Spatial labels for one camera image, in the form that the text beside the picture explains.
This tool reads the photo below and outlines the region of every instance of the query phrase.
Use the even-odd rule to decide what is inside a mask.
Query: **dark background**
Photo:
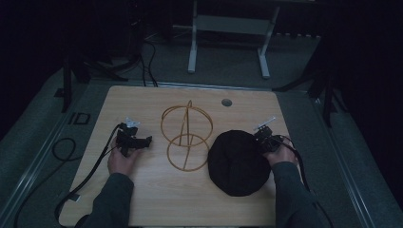
[[[204,1],[202,10],[212,11],[209,2],[214,4]],[[344,103],[402,207],[403,180],[399,174],[403,163],[403,95],[400,92],[403,88],[403,3],[346,2],[282,4],[275,30],[292,36],[322,37],[319,46],[322,49],[316,52],[320,61],[313,62],[312,66],[336,65],[336,88],[341,91]],[[140,4],[142,9],[137,9],[137,13],[146,14],[143,15],[146,22],[160,29],[167,39],[172,24],[191,25],[192,1],[131,3]],[[237,11],[241,3],[231,1],[232,7],[216,6],[214,10],[256,15],[249,10]],[[256,4],[267,6],[265,1]],[[92,2],[6,0],[0,3],[0,17],[0,138],[3,138],[45,80],[61,68],[72,44],[94,60],[108,61],[109,53],[105,31],[98,21],[100,15]]]

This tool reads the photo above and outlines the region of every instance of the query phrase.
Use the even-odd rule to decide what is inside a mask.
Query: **gold wire sculpture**
[[[181,126],[181,133],[174,137],[173,139],[170,139],[164,132],[163,130],[163,121],[165,120],[166,116],[171,113],[174,110],[180,109],[180,108],[184,108],[184,115],[182,118],[182,126]],[[190,124],[189,124],[189,109],[197,111],[199,113],[201,113],[207,120],[208,122],[210,122],[210,131],[207,135],[207,137],[203,138],[199,135],[190,133]],[[202,110],[201,108],[195,107],[192,105],[192,101],[190,100],[187,105],[176,105],[176,106],[171,106],[169,108],[166,109],[166,111],[163,112],[162,115],[162,120],[161,120],[161,131],[163,132],[163,136],[169,141],[169,145],[166,149],[166,156],[168,157],[169,162],[177,169],[185,171],[185,172],[192,172],[192,171],[196,171],[200,168],[202,168],[206,163],[207,163],[207,158],[205,159],[205,161],[199,165],[196,168],[186,168],[187,165],[187,161],[189,158],[189,154],[190,154],[190,150],[192,147],[200,145],[202,143],[205,144],[205,146],[207,147],[207,151],[210,150],[209,145],[207,144],[206,140],[211,136],[211,134],[213,133],[213,121],[211,119],[211,117],[207,114],[207,112],[205,112],[204,110]],[[186,142],[183,143],[182,142],[182,138],[185,137],[186,138]],[[193,142],[194,138],[198,138],[200,141],[199,142]],[[184,164],[182,167],[179,167],[176,163],[174,163],[170,157],[170,147],[171,145],[177,145],[179,147],[184,147],[187,150],[186,153],[186,158],[184,161]]]

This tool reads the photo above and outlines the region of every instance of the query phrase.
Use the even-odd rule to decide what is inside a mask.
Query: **sleeve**
[[[101,193],[93,201],[92,213],[80,227],[127,228],[133,188],[134,183],[128,176],[111,174]]]
[[[323,227],[317,199],[302,184],[297,166],[279,162],[272,167],[276,183],[276,227]]]

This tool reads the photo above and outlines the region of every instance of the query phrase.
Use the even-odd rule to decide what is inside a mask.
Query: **wooden table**
[[[222,105],[229,99],[231,106]],[[164,111],[175,105],[201,108],[213,121],[212,135],[206,139],[211,146],[220,133],[238,129],[254,133],[254,128],[275,116],[269,123],[274,133],[288,135],[277,97],[272,92],[248,90],[219,90],[196,88],[113,86],[95,124],[72,188],[88,174],[98,159],[113,128],[126,117],[141,122],[139,139],[153,137],[137,160],[131,175],[135,184],[131,201],[131,226],[269,226],[275,224],[275,185],[273,175],[256,193],[234,198],[223,193],[209,178],[207,165],[193,172],[175,168],[167,158],[169,141],[161,129]],[[168,137],[180,134],[185,109],[167,115],[163,129]],[[190,132],[206,137],[208,121],[198,112],[189,109]],[[185,155],[170,147],[174,163],[183,163]],[[191,148],[187,166],[195,167],[206,160],[204,143]],[[109,174],[107,158],[79,191],[79,201],[66,202],[60,222],[73,226],[80,217],[89,214],[94,198],[100,193]]]

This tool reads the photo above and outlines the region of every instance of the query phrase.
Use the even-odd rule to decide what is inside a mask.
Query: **human hand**
[[[290,138],[284,137],[283,143],[290,145]],[[281,145],[276,152],[266,152],[263,156],[269,161],[270,165],[273,167],[276,163],[279,162],[292,162],[295,165],[298,164],[298,160],[293,151],[291,151],[287,146]]]
[[[121,173],[129,176],[133,171],[134,163],[137,160],[142,149],[129,149],[127,157],[121,153],[121,148],[116,147],[116,138],[113,139],[112,151],[110,152],[109,159],[107,160],[107,168],[109,174]]]

